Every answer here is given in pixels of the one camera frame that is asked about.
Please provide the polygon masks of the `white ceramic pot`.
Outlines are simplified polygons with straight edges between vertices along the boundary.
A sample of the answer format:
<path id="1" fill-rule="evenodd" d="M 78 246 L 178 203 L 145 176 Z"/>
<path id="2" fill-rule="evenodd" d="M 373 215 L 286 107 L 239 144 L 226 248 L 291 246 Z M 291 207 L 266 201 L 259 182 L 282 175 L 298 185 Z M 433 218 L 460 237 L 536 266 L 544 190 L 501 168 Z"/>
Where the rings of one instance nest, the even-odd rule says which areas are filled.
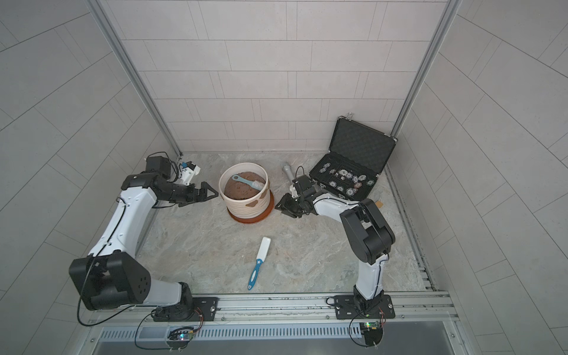
<path id="1" fill-rule="evenodd" d="M 265 186 L 258 191 L 244 183 L 233 181 L 233 175 L 248 180 L 258 180 Z M 258 164 L 241 163 L 228 168 L 220 177 L 219 190 L 229 215 L 240 223 L 257 223 L 266 218 L 274 208 L 269 176 Z"/>

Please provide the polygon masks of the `white blue scrub brush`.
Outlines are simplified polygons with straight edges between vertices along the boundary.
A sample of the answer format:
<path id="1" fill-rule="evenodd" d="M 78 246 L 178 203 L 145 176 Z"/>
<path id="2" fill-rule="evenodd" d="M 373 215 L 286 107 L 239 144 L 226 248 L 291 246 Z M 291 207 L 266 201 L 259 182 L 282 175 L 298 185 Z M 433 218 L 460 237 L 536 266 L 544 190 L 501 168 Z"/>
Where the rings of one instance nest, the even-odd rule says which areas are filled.
<path id="1" fill-rule="evenodd" d="M 259 248 L 258 253 L 257 253 L 254 269 L 251 273 L 251 277 L 248 279 L 249 280 L 248 281 L 248 290 L 249 291 L 251 291 L 254 288 L 254 286 L 257 282 L 257 278 L 258 278 L 258 275 L 259 275 L 259 272 L 260 272 L 260 267 L 263 265 L 264 261 L 266 260 L 271 242 L 272 242 L 272 240 L 268 237 L 263 237 L 263 239 L 261 241 L 260 248 Z"/>

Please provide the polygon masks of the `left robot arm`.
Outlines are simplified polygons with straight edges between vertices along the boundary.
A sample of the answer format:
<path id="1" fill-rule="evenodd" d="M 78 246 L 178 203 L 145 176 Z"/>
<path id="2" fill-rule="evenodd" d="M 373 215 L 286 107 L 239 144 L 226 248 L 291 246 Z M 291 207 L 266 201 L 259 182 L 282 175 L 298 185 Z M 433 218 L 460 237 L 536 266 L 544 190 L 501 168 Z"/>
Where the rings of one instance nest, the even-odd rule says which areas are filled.
<path id="1" fill-rule="evenodd" d="M 119 312 L 135 306 L 151 307 L 155 322 L 206 319 L 186 283 L 154 280 L 135 258 L 144 225 L 153 212 L 218 197 L 208 183 L 192 183 L 199 171 L 192 162 L 177 164 L 166 152 L 156 152 L 146 158 L 143 172 L 126 177 L 103 235 L 87 257 L 75 259 L 69 267 L 79 293 L 79 307 Z"/>

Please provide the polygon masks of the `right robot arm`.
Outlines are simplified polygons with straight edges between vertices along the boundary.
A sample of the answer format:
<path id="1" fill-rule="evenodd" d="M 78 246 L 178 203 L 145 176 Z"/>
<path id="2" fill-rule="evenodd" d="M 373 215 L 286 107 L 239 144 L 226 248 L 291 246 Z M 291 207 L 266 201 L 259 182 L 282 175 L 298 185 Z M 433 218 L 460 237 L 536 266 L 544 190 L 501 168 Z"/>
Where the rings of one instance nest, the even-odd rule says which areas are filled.
<path id="1" fill-rule="evenodd" d="M 290 192 L 275 208 L 292 218 L 315 214 L 339 221 L 359 260 L 354 307 L 364 316 L 378 309 L 384 296 L 385 264 L 396 237 L 374 201 L 337 197 L 302 175 L 292 181 Z"/>

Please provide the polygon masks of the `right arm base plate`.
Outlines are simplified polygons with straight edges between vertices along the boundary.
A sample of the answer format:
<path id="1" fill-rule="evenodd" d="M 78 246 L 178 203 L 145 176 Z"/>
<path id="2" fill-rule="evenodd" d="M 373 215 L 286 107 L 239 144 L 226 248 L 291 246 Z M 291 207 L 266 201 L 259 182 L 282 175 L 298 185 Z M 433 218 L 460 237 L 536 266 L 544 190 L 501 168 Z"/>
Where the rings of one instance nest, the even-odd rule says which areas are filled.
<path id="1" fill-rule="evenodd" d="M 396 317 L 391 296 L 380 294 L 373 300 L 361 296 L 336 295 L 325 300 L 331 307 L 337 319 L 394 319 Z"/>

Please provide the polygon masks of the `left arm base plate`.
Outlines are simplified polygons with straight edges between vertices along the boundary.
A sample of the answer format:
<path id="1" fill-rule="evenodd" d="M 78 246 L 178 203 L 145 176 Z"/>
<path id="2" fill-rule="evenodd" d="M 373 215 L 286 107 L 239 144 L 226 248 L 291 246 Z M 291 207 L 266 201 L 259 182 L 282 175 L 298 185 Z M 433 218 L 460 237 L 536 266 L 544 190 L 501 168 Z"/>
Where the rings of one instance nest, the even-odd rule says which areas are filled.
<path id="1" fill-rule="evenodd" d="M 209 322 L 215 318 L 218 301 L 218 297 L 183 297 L 173 306 L 157 307 L 150 315 L 154 322 Z"/>

